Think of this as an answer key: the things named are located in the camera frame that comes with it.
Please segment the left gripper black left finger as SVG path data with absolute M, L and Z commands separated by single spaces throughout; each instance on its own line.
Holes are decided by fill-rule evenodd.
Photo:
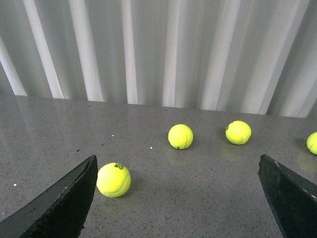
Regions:
M 94 198 L 97 158 L 90 156 L 0 223 L 2 238 L 77 238 Z

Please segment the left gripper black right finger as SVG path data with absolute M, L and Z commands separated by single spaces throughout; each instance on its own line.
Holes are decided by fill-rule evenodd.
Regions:
M 275 221 L 285 238 L 317 236 L 317 185 L 261 155 L 260 182 Z

